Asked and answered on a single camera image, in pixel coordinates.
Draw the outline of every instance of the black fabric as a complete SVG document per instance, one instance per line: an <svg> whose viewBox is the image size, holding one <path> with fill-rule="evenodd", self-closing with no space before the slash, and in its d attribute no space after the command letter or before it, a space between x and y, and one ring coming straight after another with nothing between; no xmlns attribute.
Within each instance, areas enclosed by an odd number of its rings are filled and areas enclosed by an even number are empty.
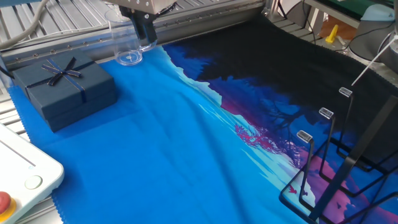
<svg viewBox="0 0 398 224"><path fill-rule="evenodd" d="M255 83L251 85L266 83L274 86L278 93L291 96L293 104L314 111L321 107L334 111L337 131L341 129L349 103L338 90L340 87L353 90L355 101L348 131L358 137L387 99L391 95L398 96L398 89L372 70L351 86L365 68L363 64L288 34L263 16L201 35L192 43L192 39L187 39L175 45L187 49L185 57L188 58L216 55L214 61L203 67L198 81L253 77ZM305 114L305 117L311 121L313 113ZM398 149L397 124L398 110L395 108L371 142L365 157L377 162Z"/></svg>

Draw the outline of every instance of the blue object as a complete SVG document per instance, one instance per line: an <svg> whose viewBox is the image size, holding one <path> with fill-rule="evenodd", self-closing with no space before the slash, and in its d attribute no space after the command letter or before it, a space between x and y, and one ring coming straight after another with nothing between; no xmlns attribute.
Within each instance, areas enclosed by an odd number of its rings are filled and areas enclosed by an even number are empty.
<svg viewBox="0 0 398 224"><path fill-rule="evenodd" d="M381 4L374 4L366 9L361 20L392 22L395 20L395 12L390 7L383 6Z"/></svg>
<svg viewBox="0 0 398 224"><path fill-rule="evenodd" d="M39 2L41 0L0 0L0 7L16 6L19 4Z"/></svg>
<svg viewBox="0 0 398 224"><path fill-rule="evenodd" d="M118 102L57 133L9 89L32 143L65 168L53 192L64 223L304 223L278 201L271 170L282 163L254 162L265 154L236 134L239 121L162 48L134 67L101 66Z"/></svg>
<svg viewBox="0 0 398 224"><path fill-rule="evenodd" d="M58 131L116 101L113 77L81 50L37 62L13 74L16 83L52 131Z"/></svg>

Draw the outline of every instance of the gift box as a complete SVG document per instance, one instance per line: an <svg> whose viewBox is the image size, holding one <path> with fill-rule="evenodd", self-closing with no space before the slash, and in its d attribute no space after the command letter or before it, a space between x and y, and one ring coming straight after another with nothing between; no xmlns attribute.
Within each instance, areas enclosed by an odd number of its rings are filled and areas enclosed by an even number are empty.
<svg viewBox="0 0 398 224"><path fill-rule="evenodd" d="M116 102L113 77L78 49L13 74L53 132Z"/></svg>

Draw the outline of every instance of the ribbon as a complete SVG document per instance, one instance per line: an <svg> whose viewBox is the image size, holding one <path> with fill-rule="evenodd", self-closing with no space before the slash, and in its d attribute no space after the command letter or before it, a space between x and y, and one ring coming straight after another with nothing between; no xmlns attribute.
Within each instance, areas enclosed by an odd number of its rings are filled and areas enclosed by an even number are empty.
<svg viewBox="0 0 398 224"><path fill-rule="evenodd" d="M37 86L43 85L45 83L47 83L50 86L54 86L59 81L59 79L61 79L63 77L63 78L66 78L73 86L75 86L80 91L81 98L82 98L83 102L86 103L87 99L86 99L85 89L81 85L79 85L79 83L77 83L75 80L73 80L71 78L71 76L80 78L81 73L78 71L94 64L94 61L85 63L84 65L80 65L77 68L73 68L76 63L76 58L73 57L65 69L60 68L51 58L48 59L47 61L52 65L52 67L50 67L48 65L42 65L42 68L44 70L54 73L55 75L53 77L46 78L45 80L42 80L37 83L33 83L31 85L26 86L25 90L26 90L28 99L30 100L30 96L27 91L29 88L37 87Z"/></svg>

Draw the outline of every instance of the emergency stop button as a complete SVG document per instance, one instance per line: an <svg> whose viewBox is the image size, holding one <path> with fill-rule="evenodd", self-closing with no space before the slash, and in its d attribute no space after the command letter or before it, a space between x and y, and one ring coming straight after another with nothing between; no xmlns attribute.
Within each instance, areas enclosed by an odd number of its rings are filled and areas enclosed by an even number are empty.
<svg viewBox="0 0 398 224"><path fill-rule="evenodd" d="M17 203L6 192L0 192L0 222L6 221L15 212Z"/></svg>

